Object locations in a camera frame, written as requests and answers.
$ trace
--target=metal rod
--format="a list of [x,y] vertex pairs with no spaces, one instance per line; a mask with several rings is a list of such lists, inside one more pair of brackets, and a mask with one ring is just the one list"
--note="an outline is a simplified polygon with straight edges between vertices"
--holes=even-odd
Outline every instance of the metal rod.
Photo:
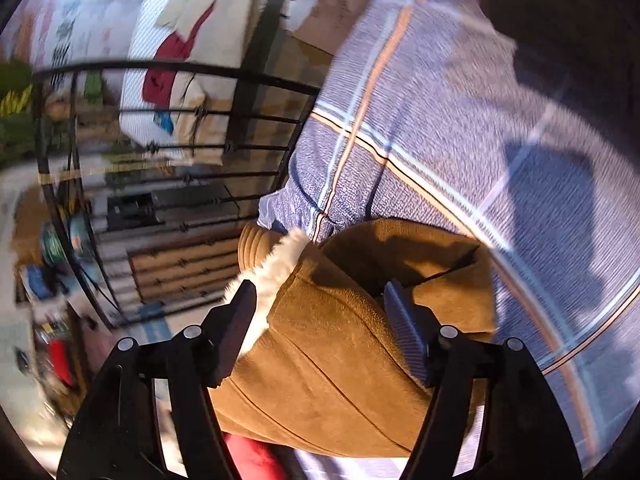
[[[171,209],[194,209],[197,207],[206,207],[206,206],[210,206],[210,205],[219,205],[219,204],[225,204],[228,202],[247,202],[248,200],[258,200],[261,199],[264,195],[263,194],[254,194],[254,195],[245,195],[245,196],[225,196],[222,198],[217,198],[215,200],[207,200],[206,202],[196,202],[193,204],[171,204],[171,205],[162,205],[162,206],[155,206],[154,207],[154,211],[168,211]],[[95,220],[102,220],[105,218],[108,218],[108,215],[103,214],[103,215],[93,215],[92,216],[93,219]]]
[[[206,296],[207,294],[216,292],[220,288],[225,288],[230,281],[231,281],[231,278],[222,278],[219,280],[212,280],[210,282],[203,282],[197,286],[194,286],[191,288],[185,288],[184,290],[179,290],[176,293],[164,294],[162,295],[162,297],[163,298],[180,298],[180,301],[193,300],[198,296]],[[215,290],[199,290],[197,292],[194,291],[196,288],[199,288],[200,286],[208,286],[208,285],[221,285],[221,286],[217,287]],[[159,296],[158,297],[151,296],[149,298],[143,298],[139,301],[133,301],[132,303],[126,303],[125,306],[135,306],[135,305],[139,305],[141,302],[150,303],[152,301],[163,301],[163,300],[160,300]]]
[[[104,111],[103,107],[96,107],[94,109],[83,109],[82,114],[98,114]],[[167,113],[167,114],[195,114],[197,113],[197,108],[116,108],[113,107],[114,112],[118,112],[120,114],[143,114],[143,113]],[[220,116],[230,116],[231,110],[209,110],[205,108],[202,111],[205,115],[220,115]],[[234,115],[234,117],[238,117],[239,119],[249,119],[256,121],[274,121],[276,123],[285,123],[285,124],[296,124],[298,122],[297,119],[293,119],[291,117],[281,117],[275,115],[264,115],[264,114],[238,114]]]
[[121,324],[119,326],[122,327],[122,328],[127,328],[127,327],[130,327],[132,325],[139,324],[139,323],[146,323],[146,322],[153,321],[153,320],[156,320],[156,319],[164,319],[164,318],[167,318],[169,316],[176,316],[177,314],[183,314],[184,312],[188,312],[190,310],[196,310],[198,308],[204,308],[206,306],[213,305],[214,303],[217,303],[220,300],[222,300],[222,298],[225,297],[224,292],[225,292],[224,289],[214,290],[212,292],[212,294],[215,294],[215,293],[219,293],[220,294],[219,296],[217,296],[215,298],[210,298],[207,301],[201,301],[199,303],[193,303],[193,304],[190,304],[190,305],[187,305],[187,306],[176,308],[175,310],[170,310],[168,312],[163,310],[163,311],[158,312],[156,314],[150,314],[149,316],[140,317],[139,319],[129,319],[129,320],[127,320],[127,322],[125,322],[125,323],[123,323],[123,324]]
[[284,179],[287,176],[287,168],[289,167],[291,154],[293,153],[293,149],[298,143],[298,139],[300,138],[300,134],[302,133],[302,128],[304,128],[305,126],[306,119],[309,117],[311,110],[314,109],[315,104],[316,98],[314,96],[309,96],[306,99],[306,103],[302,108],[302,112],[300,113],[300,120],[298,121],[298,124],[296,124],[296,127],[293,129],[291,137],[289,138],[289,149],[282,155],[282,160],[280,161],[280,165],[278,166],[278,176],[273,179],[273,184],[271,184],[271,190],[269,193],[273,193],[279,190],[284,184]]
[[[151,144],[146,150],[156,153],[158,150],[224,150],[226,144]],[[271,146],[270,144],[236,144],[235,150],[268,150],[286,152],[289,146]]]
[[167,253],[169,251],[182,250],[182,249],[187,249],[189,247],[197,247],[202,245],[208,245],[213,247],[213,245],[217,243],[230,242],[232,240],[238,240],[238,239],[239,239],[239,236],[229,236],[227,238],[220,238],[219,240],[216,240],[214,235],[211,235],[209,238],[206,238],[206,240],[194,240],[192,242],[187,243],[186,245],[179,244],[175,246],[172,245],[171,247],[166,247],[163,249],[149,248],[143,251],[135,251],[135,252],[129,253],[129,258],[137,258],[139,256],[151,256],[152,258],[155,258],[156,256],[158,256],[158,254]]
[[180,61],[175,59],[101,59],[98,61],[85,61],[68,64],[61,67],[50,67],[38,70],[33,73],[33,78],[37,82],[43,82],[56,74],[71,72],[88,72],[90,70],[149,70],[164,69],[169,72],[191,72],[203,75],[214,75],[237,79],[247,83],[273,86],[283,88],[300,94],[317,96],[320,89],[275,76],[258,74],[240,68],[229,68],[227,66],[215,66],[210,64],[193,63],[190,61]]
[[[36,81],[33,86],[33,113],[34,113],[34,122],[36,127],[36,154],[38,160],[38,172],[39,173],[49,173],[49,160],[47,159],[46,153],[46,138],[44,131],[42,129],[42,107],[43,107],[43,85],[41,82]],[[62,218],[60,218],[60,212],[58,209],[58,204],[56,203],[56,194],[54,192],[53,186],[51,184],[42,184],[42,193],[44,195],[45,202],[47,203],[47,209],[49,210],[49,215],[51,217],[51,223],[56,231],[56,235],[58,236],[58,240],[60,242],[60,246],[62,247],[63,253],[65,253],[65,258],[68,261],[69,267],[73,274],[76,276],[76,280],[82,288],[82,291],[86,295],[89,303],[95,310],[95,313],[98,315],[100,320],[104,323],[104,325],[109,330],[114,329],[113,323],[109,320],[109,318],[104,314],[100,304],[95,299],[94,293],[91,290],[89,284],[85,280],[82,275],[82,271],[78,262],[76,261],[74,255],[74,248],[71,245],[71,241],[69,240],[69,236],[66,232],[65,225],[63,224]]]
[[192,229],[200,229],[202,227],[212,227],[215,225],[231,224],[235,222],[250,222],[251,220],[255,220],[257,218],[258,218],[258,215],[254,214],[254,215],[240,216],[236,218],[229,218],[227,220],[213,220],[210,222],[182,222],[181,224],[178,224],[177,226],[173,226],[173,227],[161,225],[161,226],[158,226],[157,229],[150,230],[145,233],[137,232],[136,229],[128,229],[127,231],[100,231],[100,232],[97,232],[97,235],[100,237],[102,235],[110,234],[110,233],[124,234],[126,232],[129,232],[126,236],[121,236],[113,240],[101,240],[101,243],[120,242],[122,240],[129,240],[131,238],[140,238],[144,236],[154,236],[159,234],[170,234],[170,233],[186,234],[188,231],[191,231]]
[[[171,269],[172,267],[185,267],[189,264],[199,264],[201,262],[206,262],[207,260],[215,260],[216,258],[223,258],[225,256],[231,256],[232,254],[238,254],[238,250],[234,249],[233,251],[229,251],[226,253],[220,254],[212,254],[211,256],[201,256],[199,258],[190,258],[189,260],[178,260],[173,265],[165,266],[165,267],[149,267],[148,269],[142,269],[140,272],[136,272],[136,277],[143,276],[148,272],[158,272],[158,270]],[[133,272],[129,272],[124,274],[121,272],[120,274],[112,274],[110,276],[112,280],[122,280],[124,278],[133,278]]]
[[200,124],[202,123],[203,119],[207,116],[206,113],[204,113],[204,108],[198,108],[198,111],[196,111],[196,120],[193,121],[193,126],[191,127],[191,133],[189,135],[190,141],[189,141],[189,146],[191,147],[191,156],[195,156],[196,152],[195,152],[195,145],[196,145],[196,134],[198,133],[198,129],[200,127]]
[[[284,0],[267,0],[264,10],[255,27],[249,45],[242,58],[241,69],[252,72],[266,72],[270,58],[270,48],[265,45],[273,45],[276,33],[280,28],[280,9]],[[259,86],[251,84],[247,80],[238,80],[231,104],[231,117],[226,129],[226,142],[239,144],[244,141],[248,131],[248,120],[241,116],[254,110]]]
[[130,162],[128,164],[108,164],[104,166],[97,166],[89,168],[88,170],[71,170],[71,171],[59,171],[58,174],[50,173],[38,173],[38,182],[40,184],[55,184],[64,182],[66,180],[75,180],[76,178],[82,178],[85,176],[92,176],[96,174],[105,173],[124,173],[126,171],[137,170],[158,170],[164,168],[178,168],[183,166],[191,166],[190,160],[141,160],[139,162]]
[[199,270],[198,272],[192,272],[191,274],[185,274],[183,276],[175,276],[173,278],[167,278],[165,280],[157,280],[159,281],[159,283],[156,282],[148,282],[148,283],[140,283],[140,280],[138,280],[138,286],[134,286],[134,287],[125,287],[125,288],[120,288],[117,290],[117,293],[119,294],[127,294],[129,292],[139,292],[142,288],[148,288],[148,287],[152,287],[152,286],[160,286],[160,285],[166,285],[167,283],[175,283],[175,282],[179,282],[180,280],[187,280],[189,278],[197,278],[198,276],[207,276],[209,274],[212,274],[214,272],[220,272],[222,270],[231,270],[231,269],[237,269],[238,268],[238,264],[231,264],[228,266],[223,266],[223,267],[219,267],[217,269],[203,269],[203,270]]
[[[277,171],[235,171],[229,173],[188,173],[183,176],[169,175],[159,176],[157,178],[143,178],[137,182],[131,182],[126,186],[140,186],[141,184],[154,184],[156,182],[187,182],[191,183],[196,180],[217,180],[219,178],[248,178],[248,177],[261,177],[261,176],[275,176]],[[94,191],[97,189],[103,189],[106,187],[105,183],[93,184],[84,186],[84,190]]]
[[86,278],[89,280],[89,283],[91,283],[91,284],[94,286],[94,289],[95,289],[97,292],[100,292],[100,295],[101,295],[105,300],[107,300],[113,308],[115,308],[115,309],[117,310],[117,309],[118,309],[118,307],[116,306],[116,304],[115,304],[115,303],[113,303],[113,301],[111,300],[111,298],[110,298],[109,296],[107,296],[107,295],[104,293],[104,291],[100,288],[100,285],[98,285],[97,283],[95,283],[95,282],[94,282],[94,279],[93,279],[91,276],[89,276],[89,273],[88,273],[88,272],[86,272],[86,270],[84,270],[84,268],[83,268],[83,267],[80,267],[80,269],[82,270],[82,272],[84,273],[84,275],[86,276]]
[[[70,106],[69,106],[69,145],[71,146],[71,151],[73,153],[73,162],[74,169],[80,170],[80,155],[78,153],[78,140],[76,139],[76,126],[78,124],[78,118],[76,117],[76,101],[77,101],[77,93],[78,93],[78,73],[74,72],[71,79],[71,96],[70,96]],[[98,251],[98,245],[95,241],[94,228],[91,225],[91,219],[89,218],[89,212],[86,208],[86,203],[84,201],[84,189],[82,188],[82,177],[75,180],[76,184],[76,193],[78,193],[78,202],[80,205],[80,211],[82,212],[82,220],[84,221],[84,228],[87,233],[87,237],[89,238],[89,243],[91,245],[91,251],[93,253],[95,263],[98,265],[98,269],[100,269],[100,273],[102,274],[102,278],[104,283],[113,298],[113,301],[107,298],[106,294],[100,290],[100,293],[111,303],[118,313],[124,317],[122,309],[120,308],[120,304],[118,303],[118,298],[113,291],[113,287],[109,281],[107,273],[104,270],[104,265],[102,264],[102,259],[100,257],[100,253]]]

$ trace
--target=pillow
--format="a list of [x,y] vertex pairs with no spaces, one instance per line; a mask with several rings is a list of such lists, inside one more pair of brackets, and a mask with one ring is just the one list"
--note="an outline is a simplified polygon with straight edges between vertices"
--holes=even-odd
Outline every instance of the pillow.
[[175,33],[187,41],[200,17],[216,0],[185,0],[184,10],[175,23]]
[[[216,6],[211,16],[202,24],[193,43],[189,60],[212,65],[237,68],[242,63],[244,49],[249,36],[249,26],[252,14],[257,12],[257,0],[216,0]],[[210,76],[198,77],[205,94],[209,97],[220,94],[213,89],[206,88],[203,79]]]
[[188,0],[169,0],[156,19],[156,27],[175,28]]

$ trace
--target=plaid blanket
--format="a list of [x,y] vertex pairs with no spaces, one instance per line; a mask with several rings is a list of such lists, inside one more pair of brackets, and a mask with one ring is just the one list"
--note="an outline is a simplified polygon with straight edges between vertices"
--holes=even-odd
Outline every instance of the plaid blanket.
[[260,224],[315,241],[378,217],[492,252],[585,468],[640,397],[640,149],[606,95],[500,35],[478,0],[372,0]]

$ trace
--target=red object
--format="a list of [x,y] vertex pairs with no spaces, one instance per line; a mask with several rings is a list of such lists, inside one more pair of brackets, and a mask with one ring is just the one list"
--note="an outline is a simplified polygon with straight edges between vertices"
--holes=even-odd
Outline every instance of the red object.
[[57,378],[59,378],[67,386],[73,387],[76,385],[74,375],[71,373],[69,367],[69,361],[66,358],[66,344],[59,339],[53,339],[49,341],[47,345],[49,351],[49,361],[53,366],[53,371]]
[[[198,18],[198,21],[191,29],[187,41],[181,40],[180,36],[172,32],[158,47],[154,59],[187,59],[193,49],[198,31],[213,12],[214,5],[211,4],[209,9],[205,10],[202,16]],[[167,72],[162,69],[147,70],[145,81],[142,84],[142,98],[147,103],[155,104],[158,108],[168,108],[174,80],[175,72]]]
[[280,462],[267,445],[239,435],[225,435],[226,446],[242,480],[287,480]]

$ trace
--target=white fleece lining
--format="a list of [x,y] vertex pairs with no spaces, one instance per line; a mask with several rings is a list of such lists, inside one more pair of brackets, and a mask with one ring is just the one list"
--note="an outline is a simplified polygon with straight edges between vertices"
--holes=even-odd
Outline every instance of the white fleece lining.
[[300,254],[302,254],[309,241],[302,229],[293,228],[288,235],[273,247],[271,253],[259,266],[241,272],[226,286],[225,303],[231,302],[244,280],[249,280],[255,285],[258,295],[254,318],[251,320],[246,336],[244,336],[244,341],[240,348],[240,356],[251,350],[258,338],[269,328],[267,316],[271,311],[276,295],[293,272],[293,269],[296,268]]

